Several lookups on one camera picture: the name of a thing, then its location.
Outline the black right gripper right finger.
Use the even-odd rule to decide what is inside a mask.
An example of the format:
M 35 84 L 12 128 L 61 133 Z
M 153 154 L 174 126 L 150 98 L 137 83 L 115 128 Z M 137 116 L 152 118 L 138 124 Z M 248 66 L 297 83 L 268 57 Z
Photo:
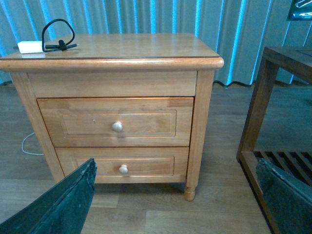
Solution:
M 312 188 L 261 158 L 257 180 L 269 212 L 281 234 L 312 232 Z

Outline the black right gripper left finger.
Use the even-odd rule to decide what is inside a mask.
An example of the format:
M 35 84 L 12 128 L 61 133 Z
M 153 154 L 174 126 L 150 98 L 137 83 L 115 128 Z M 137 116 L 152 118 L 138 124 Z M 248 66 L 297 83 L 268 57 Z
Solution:
M 0 225 L 2 234 L 79 234 L 95 192 L 90 158 L 30 205 Z

